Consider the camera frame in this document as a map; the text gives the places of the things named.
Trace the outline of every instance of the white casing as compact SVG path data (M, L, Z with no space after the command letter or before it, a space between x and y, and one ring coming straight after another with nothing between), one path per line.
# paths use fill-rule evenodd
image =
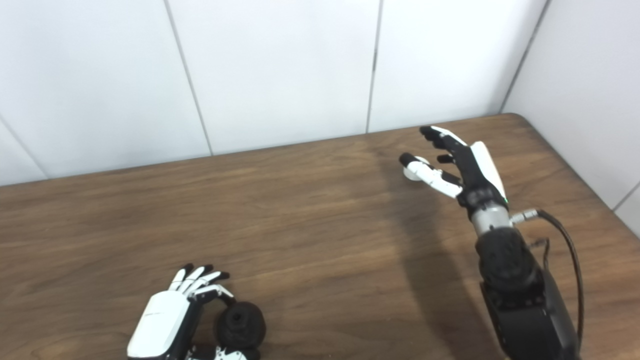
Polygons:
M500 178L500 174L498 174L498 169L495 168L495 164L486 145L483 142L475 142L471 145L471 151L474 153L474 157L484 178L498 189L503 198L507 199L504 194L502 179Z
M462 192L462 186L452 184L442 179L442 171L428 167L422 161L412 161L406 166L405 176L413 174L424 181L430 187L438 190L446 196L456 198Z
M181 292L168 290L152 296L129 341L127 356L164 354L171 347L188 308L189 300Z

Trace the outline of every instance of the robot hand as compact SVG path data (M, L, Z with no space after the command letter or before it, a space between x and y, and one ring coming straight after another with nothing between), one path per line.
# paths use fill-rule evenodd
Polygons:
M257 347L266 333L260 309L236 298L222 285L226 272L213 272L212 265L193 270L183 266L169 289L151 297L127 347L127 358L148 360L258 360ZM200 321L202 306L214 299L228 306L217 324L218 343L210 347L192 346L191 339Z
M439 192L457 198L460 206L468 209L470 216L487 202L506 208L502 180L483 142L468 146L454 133L436 126L422 126L420 132L437 149L449 152L438 156L438 162L455 164L462 179L436 169L424 158L406 152L400 156L400 162L405 167L407 178L422 180Z
M513 360L576 360L582 338L582 280L577 255L566 231L555 219L554 226L570 244L579 287L579 330L573 328L562 296L546 264L540 267L514 223L541 217L542 210L509 216L507 199L491 155L482 142L465 144L452 132L423 126L420 132L437 149L441 163L453 163L461 179L436 169L423 158L400 156L404 174L458 200L467 209L478 239L476 252L483 281L480 289L505 354Z

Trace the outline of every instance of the wood grain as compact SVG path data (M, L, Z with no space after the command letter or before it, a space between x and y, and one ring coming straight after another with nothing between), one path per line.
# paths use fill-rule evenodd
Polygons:
M639 358L638 240L521 117L446 127L486 142L512 209L544 208L574 237L584 359ZM264 359L503 359L466 213L407 181L403 151L439 153L411 128L0 188L0 358L123 359L149 296L193 262L262 308ZM575 314L561 237L521 230L551 236Z

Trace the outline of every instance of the black robotic arm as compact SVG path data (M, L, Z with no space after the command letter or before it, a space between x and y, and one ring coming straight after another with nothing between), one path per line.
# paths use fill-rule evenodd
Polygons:
M404 174L454 197L467 209L478 236L481 291L503 351L512 360L579 359L584 316L582 280L575 248L562 225L542 210L509 216L502 180L484 143L469 146L452 132L436 126L423 126L420 132L437 149L449 152L438 156L438 161L455 164L461 178L407 152L400 156ZM545 266L540 267L531 254L531 246L514 227L538 217L560 229L572 250L579 285L577 332L547 268L548 240Z

